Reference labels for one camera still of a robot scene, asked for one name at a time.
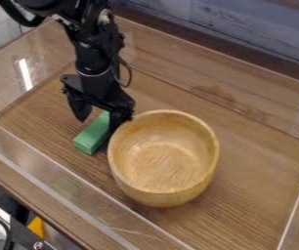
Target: green sponge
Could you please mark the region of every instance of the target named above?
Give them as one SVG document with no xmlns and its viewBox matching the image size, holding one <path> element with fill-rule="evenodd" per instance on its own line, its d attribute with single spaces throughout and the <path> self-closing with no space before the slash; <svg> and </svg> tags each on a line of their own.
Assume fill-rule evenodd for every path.
<svg viewBox="0 0 299 250">
<path fill-rule="evenodd" d="M 108 139 L 108 129 L 109 112 L 104 111 L 73 139 L 74 147 L 86 154 L 93 154 Z"/>
</svg>

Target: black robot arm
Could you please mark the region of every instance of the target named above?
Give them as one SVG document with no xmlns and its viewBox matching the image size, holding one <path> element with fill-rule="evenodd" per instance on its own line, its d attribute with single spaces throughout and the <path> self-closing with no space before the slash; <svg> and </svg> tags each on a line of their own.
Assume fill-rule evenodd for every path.
<svg viewBox="0 0 299 250">
<path fill-rule="evenodd" d="M 135 100 L 124 92 L 120 81 L 120 64 L 132 70 L 119 56 L 124 35 L 119 32 L 107 0 L 0 0 L 10 17 L 25 26 L 37 26 L 45 17 L 64 26 L 76 48 L 78 74 L 64 75 L 64 93 L 78 120 L 85 121 L 92 107 L 111 113 L 111 132 L 133 116 Z M 28 20 L 17 6 L 34 14 Z"/>
</svg>

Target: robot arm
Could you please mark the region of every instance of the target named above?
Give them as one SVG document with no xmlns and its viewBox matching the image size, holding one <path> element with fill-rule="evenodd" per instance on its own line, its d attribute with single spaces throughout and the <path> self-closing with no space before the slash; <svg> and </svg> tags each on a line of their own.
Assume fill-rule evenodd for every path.
<svg viewBox="0 0 299 250">
<path fill-rule="evenodd" d="M 108 110 L 113 132 L 132 118 L 136 103 L 121 88 L 120 64 L 128 68 L 129 82 L 132 70 L 119 56 L 124 35 L 119 32 L 108 0 L 17 0 L 16 4 L 12 0 L 0 0 L 0 5 L 21 25 L 38 26 L 46 17 L 62 24 L 77 54 L 78 74 L 61 77 L 69 106 L 81 121 L 89 117 L 93 106 Z M 32 20 L 16 5 L 34 14 Z"/>
</svg>

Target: bowl rim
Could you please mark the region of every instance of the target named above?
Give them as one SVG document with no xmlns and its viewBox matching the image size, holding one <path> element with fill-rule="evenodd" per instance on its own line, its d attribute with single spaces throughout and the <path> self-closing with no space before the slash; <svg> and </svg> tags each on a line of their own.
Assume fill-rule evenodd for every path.
<svg viewBox="0 0 299 250">
<path fill-rule="evenodd" d="M 137 114 L 133 119 L 139 119 L 139 118 L 141 118 L 144 116 L 148 116 L 148 115 L 152 115 L 152 114 L 159 114 L 159 113 L 173 113 L 173 114 L 185 116 L 185 117 L 191 118 L 192 120 L 195 120 L 196 122 L 199 122 L 200 125 L 208 130 L 209 137 L 211 137 L 212 142 L 213 142 L 213 148 L 215 148 L 213 155 L 212 155 L 212 164 L 209 166 L 209 172 L 208 172 L 208 174 L 204 175 L 204 177 L 196 183 L 193 183 L 189 187 L 183 188 L 183 189 L 180 188 L 180 189 L 172 190 L 172 191 L 165 191 L 165 192 L 147 191 L 145 189 L 141 189 L 139 187 L 131 186 L 129 183 L 128 183 L 128 178 L 124 178 L 124 175 L 121 174 L 121 171 L 119 171 L 119 168 L 117 168 L 117 165 L 116 165 L 116 162 L 115 162 L 113 152 L 112 152 L 112 149 L 115 148 L 116 140 L 119 139 L 119 137 L 121 135 L 121 132 L 127 128 L 127 124 L 129 124 L 131 121 L 125 122 L 120 126 L 120 128 L 116 130 L 115 134 L 112 135 L 112 138 L 111 138 L 109 144 L 108 144 L 108 151 L 107 151 L 108 162 L 109 162 L 109 168 L 111 168 L 112 174 L 132 189 L 135 189 L 135 190 L 137 190 L 140 192 L 144 192 L 144 193 L 173 194 L 173 193 L 177 193 L 177 192 L 187 191 L 187 190 L 192 189 L 200 183 L 203 183 L 208 178 L 212 177 L 212 174 L 215 172 L 216 165 L 217 165 L 217 158 L 219 158 L 219 154 L 220 154 L 220 146 L 219 146 L 219 141 L 217 141 L 217 137 L 216 137 L 215 131 L 211 128 L 211 126 L 208 125 L 208 123 L 203 119 L 200 119 L 197 116 L 195 116 L 193 114 L 189 114 L 189 113 L 187 113 L 184 111 L 173 110 L 173 109 L 157 109 L 157 110 L 147 111 L 147 112 L 143 112 L 143 113 Z"/>
</svg>

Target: wooden bowl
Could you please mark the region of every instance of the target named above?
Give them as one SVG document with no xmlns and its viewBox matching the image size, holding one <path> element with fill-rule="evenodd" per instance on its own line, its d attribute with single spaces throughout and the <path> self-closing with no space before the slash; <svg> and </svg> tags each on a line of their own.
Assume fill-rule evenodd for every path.
<svg viewBox="0 0 299 250">
<path fill-rule="evenodd" d="M 157 110 L 121 125 L 108 160 L 117 185 L 140 203 L 172 207 L 205 190 L 219 144 L 209 125 L 193 115 Z"/>
</svg>

